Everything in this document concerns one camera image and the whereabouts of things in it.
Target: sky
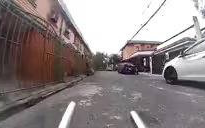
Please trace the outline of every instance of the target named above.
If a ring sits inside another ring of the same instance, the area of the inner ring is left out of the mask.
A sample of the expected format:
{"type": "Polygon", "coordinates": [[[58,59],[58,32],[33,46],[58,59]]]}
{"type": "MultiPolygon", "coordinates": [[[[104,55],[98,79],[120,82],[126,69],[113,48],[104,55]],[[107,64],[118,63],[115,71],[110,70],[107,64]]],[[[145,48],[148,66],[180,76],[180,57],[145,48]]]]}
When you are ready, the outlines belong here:
{"type": "MultiPolygon", "coordinates": [[[[163,0],[64,0],[90,49],[108,54],[118,53],[144,24],[163,0]]],[[[164,41],[193,24],[198,16],[205,20],[192,0],[167,0],[163,8],[134,40],[164,41]]],[[[173,39],[193,37],[194,29],[173,39]]]]}

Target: wall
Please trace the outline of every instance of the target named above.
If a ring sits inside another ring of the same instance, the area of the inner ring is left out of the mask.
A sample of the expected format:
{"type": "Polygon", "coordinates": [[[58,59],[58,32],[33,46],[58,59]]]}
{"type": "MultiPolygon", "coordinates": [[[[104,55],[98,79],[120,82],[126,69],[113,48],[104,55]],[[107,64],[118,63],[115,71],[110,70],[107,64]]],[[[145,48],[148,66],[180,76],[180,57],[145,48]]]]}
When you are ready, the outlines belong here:
{"type": "Polygon", "coordinates": [[[158,45],[157,44],[128,44],[123,50],[122,50],[122,57],[123,59],[127,59],[132,54],[134,54],[137,51],[141,50],[154,50],[158,45]]]}
{"type": "Polygon", "coordinates": [[[51,23],[57,35],[60,35],[65,43],[71,43],[75,49],[84,54],[84,42],[80,42],[79,36],[75,35],[74,28],[67,25],[67,21],[63,16],[63,9],[58,3],[58,0],[36,0],[36,7],[34,7],[28,0],[13,1],[20,5],[25,11],[39,16],[51,23]],[[56,24],[50,20],[52,12],[55,12],[58,15],[58,22],[56,24]],[[69,38],[64,35],[65,31],[69,32],[69,38]]]}

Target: parked car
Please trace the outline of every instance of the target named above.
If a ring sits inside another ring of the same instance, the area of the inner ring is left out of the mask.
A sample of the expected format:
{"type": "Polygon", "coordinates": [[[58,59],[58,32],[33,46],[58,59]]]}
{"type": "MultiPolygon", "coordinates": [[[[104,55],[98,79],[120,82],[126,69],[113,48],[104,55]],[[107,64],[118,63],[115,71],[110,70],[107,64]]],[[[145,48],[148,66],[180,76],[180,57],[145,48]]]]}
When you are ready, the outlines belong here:
{"type": "Polygon", "coordinates": [[[169,84],[178,80],[205,82],[205,38],[195,42],[179,56],[167,62],[163,77],[169,84]]]}
{"type": "Polygon", "coordinates": [[[118,73],[123,74],[138,74],[138,69],[131,63],[120,63],[118,65],[118,73]]]}

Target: street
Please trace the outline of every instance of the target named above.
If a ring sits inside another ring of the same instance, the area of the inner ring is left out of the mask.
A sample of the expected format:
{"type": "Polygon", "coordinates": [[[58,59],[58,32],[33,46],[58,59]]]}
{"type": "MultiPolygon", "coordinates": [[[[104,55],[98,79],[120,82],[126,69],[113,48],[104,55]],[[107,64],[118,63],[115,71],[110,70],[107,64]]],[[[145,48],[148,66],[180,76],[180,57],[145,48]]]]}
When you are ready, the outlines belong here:
{"type": "Polygon", "coordinates": [[[131,110],[150,128],[205,128],[205,87],[199,86],[168,85],[158,75],[96,72],[1,121],[0,128],[57,128],[70,101],[77,103],[73,128],[135,128],[131,110]]]}

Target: tree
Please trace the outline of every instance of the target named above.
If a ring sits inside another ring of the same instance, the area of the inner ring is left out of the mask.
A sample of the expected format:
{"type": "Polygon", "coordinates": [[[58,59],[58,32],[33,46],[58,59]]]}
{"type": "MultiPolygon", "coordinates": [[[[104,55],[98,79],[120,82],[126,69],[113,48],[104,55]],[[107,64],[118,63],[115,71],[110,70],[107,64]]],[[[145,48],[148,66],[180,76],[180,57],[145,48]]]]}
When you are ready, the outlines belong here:
{"type": "Polygon", "coordinates": [[[117,65],[119,62],[121,62],[121,57],[120,57],[119,55],[117,55],[117,54],[111,54],[111,55],[109,56],[108,64],[109,64],[109,65],[112,65],[113,70],[115,70],[115,67],[116,67],[116,65],[117,65]]]}
{"type": "Polygon", "coordinates": [[[203,3],[203,0],[192,0],[194,1],[194,6],[200,12],[202,17],[205,19],[205,4],[203,3]]]}
{"type": "Polygon", "coordinates": [[[93,63],[96,70],[105,70],[108,63],[108,57],[102,52],[96,52],[93,56],[93,63]]]}

